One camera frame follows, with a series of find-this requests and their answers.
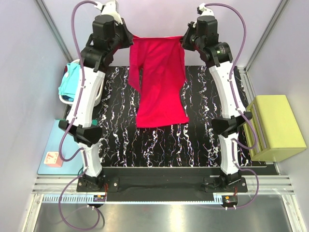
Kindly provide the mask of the pink t shirt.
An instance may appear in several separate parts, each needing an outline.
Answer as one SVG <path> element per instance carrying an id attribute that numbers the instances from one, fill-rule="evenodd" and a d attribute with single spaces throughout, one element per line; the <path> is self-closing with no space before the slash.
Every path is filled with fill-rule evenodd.
<path id="1" fill-rule="evenodd" d="M 180 36 L 133 37 L 128 83 L 140 93 L 138 128 L 156 128 L 189 121 L 180 91 L 186 82 Z"/>

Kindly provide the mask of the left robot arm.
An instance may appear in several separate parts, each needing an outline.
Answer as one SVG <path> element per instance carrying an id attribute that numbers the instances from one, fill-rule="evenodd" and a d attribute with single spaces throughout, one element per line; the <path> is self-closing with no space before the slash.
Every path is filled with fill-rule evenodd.
<path id="1" fill-rule="evenodd" d="M 129 48 L 133 44 L 133 35 L 118 13 L 117 1 L 102 4 L 84 0 L 74 7 L 73 12 L 76 13 L 78 7 L 87 3 L 93 4 L 100 13 L 92 23 L 93 32 L 85 47 L 76 49 L 80 64 L 76 95 L 67 118 L 60 121 L 58 126 L 65 135 L 73 137 L 79 146 L 78 152 L 83 156 L 83 172 L 78 175 L 80 185 L 100 191 L 107 185 L 98 154 L 102 128 L 92 124 L 93 109 L 114 54 L 119 49 Z"/>

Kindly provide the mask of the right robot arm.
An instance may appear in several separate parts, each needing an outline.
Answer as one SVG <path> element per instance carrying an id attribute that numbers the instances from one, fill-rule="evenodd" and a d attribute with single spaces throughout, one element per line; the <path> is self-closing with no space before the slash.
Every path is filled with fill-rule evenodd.
<path id="1" fill-rule="evenodd" d="M 218 21 L 214 12 L 202 3 L 198 6 L 199 17 L 188 24 L 181 40 L 183 49 L 197 51 L 215 81 L 221 103 L 221 117 L 212 119 L 211 126 L 219 137 L 221 148 L 221 174 L 210 188 L 231 191 L 241 181 L 238 167 L 239 130 L 248 120 L 247 112 L 234 77 L 233 56 L 228 43 L 219 41 Z"/>

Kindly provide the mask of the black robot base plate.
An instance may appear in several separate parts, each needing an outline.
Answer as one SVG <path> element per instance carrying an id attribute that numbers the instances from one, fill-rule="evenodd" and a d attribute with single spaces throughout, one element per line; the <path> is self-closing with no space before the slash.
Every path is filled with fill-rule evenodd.
<path id="1" fill-rule="evenodd" d="M 225 186 L 217 167 L 104 167 L 97 177 L 78 180 L 78 192 L 105 190 L 109 203 L 195 203 L 213 201 L 215 193 L 246 193 L 248 188 L 244 178 Z"/>

